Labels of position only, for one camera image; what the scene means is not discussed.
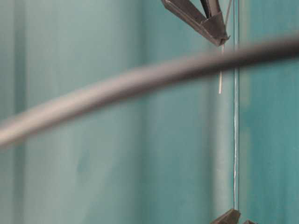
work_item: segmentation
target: black plastic clip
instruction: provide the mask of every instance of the black plastic clip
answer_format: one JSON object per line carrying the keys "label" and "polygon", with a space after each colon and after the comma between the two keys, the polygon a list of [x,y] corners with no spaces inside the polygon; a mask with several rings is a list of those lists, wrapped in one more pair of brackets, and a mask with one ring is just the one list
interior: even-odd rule
{"label": "black plastic clip", "polygon": [[200,0],[206,17],[190,0],[161,1],[166,9],[185,21],[216,46],[224,44],[229,39],[218,0]]}
{"label": "black plastic clip", "polygon": [[[238,210],[230,209],[223,215],[219,216],[210,224],[237,224],[239,222],[241,213]],[[255,224],[247,220],[244,224]]]}

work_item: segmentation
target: black cable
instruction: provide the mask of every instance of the black cable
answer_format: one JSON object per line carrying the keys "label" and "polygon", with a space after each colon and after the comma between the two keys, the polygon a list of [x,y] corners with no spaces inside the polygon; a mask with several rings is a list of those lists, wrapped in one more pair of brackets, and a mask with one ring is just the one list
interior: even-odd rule
{"label": "black cable", "polygon": [[299,36],[266,42],[227,52],[171,61],[139,68],[118,78],[37,106],[12,117],[0,126],[0,147],[70,121],[104,106],[166,87],[171,84],[218,74],[220,71],[299,56]]}

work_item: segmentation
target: thin wire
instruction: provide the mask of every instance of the thin wire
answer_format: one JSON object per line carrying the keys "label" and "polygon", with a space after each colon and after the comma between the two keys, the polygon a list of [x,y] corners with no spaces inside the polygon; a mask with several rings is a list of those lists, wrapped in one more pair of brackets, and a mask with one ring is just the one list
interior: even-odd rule
{"label": "thin wire", "polygon": [[[234,44],[239,47],[239,0],[234,0]],[[239,69],[234,72],[234,209],[239,209]]]}
{"label": "thin wire", "polygon": [[37,106],[0,126],[0,147],[50,127],[162,87],[252,66],[299,57],[299,35],[226,52],[192,56],[158,66],[139,68]]}
{"label": "thin wire", "polygon": [[[228,26],[228,18],[229,18],[229,12],[230,12],[230,8],[232,6],[232,0],[229,0],[229,3],[228,3],[228,9],[226,11],[226,17],[225,17],[225,28]],[[224,53],[224,46],[225,44],[222,45],[221,47],[221,53],[223,54]],[[220,71],[220,74],[219,74],[219,94],[222,93],[222,71]]]}

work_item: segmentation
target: vertical metal wire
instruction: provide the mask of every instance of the vertical metal wire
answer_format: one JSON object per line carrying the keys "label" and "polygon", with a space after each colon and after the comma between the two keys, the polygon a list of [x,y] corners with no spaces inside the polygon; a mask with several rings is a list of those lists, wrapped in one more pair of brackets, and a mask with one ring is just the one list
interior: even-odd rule
{"label": "vertical metal wire", "polygon": [[[229,18],[229,12],[230,12],[230,8],[232,6],[232,0],[229,0],[229,3],[228,3],[228,9],[226,11],[226,16],[225,16],[225,27],[227,28],[228,26],[228,18]],[[221,47],[221,53],[223,54],[224,53],[224,44],[222,45]],[[222,93],[222,71],[220,72],[219,74],[219,94]]]}
{"label": "vertical metal wire", "polygon": [[[234,46],[239,46],[239,0],[234,0]],[[234,209],[239,209],[239,69],[234,71]]]}

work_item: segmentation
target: teal fabric backdrop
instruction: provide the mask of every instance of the teal fabric backdrop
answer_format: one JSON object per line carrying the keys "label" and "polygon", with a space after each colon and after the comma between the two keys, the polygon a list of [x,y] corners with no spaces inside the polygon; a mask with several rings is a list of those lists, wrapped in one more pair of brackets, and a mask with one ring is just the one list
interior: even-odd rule
{"label": "teal fabric backdrop", "polygon": [[[297,33],[296,0],[241,0],[240,45]],[[240,210],[263,224],[298,223],[298,61],[240,71]]]}
{"label": "teal fabric backdrop", "polygon": [[[241,0],[240,23],[237,6],[226,49],[239,34],[243,45],[298,30],[295,0]],[[216,50],[160,0],[2,0],[0,27],[1,120],[136,66]],[[259,223],[298,222],[297,72],[240,71],[239,205]],[[209,223],[234,206],[233,74],[221,95],[218,77],[186,83],[6,149],[1,222]]]}

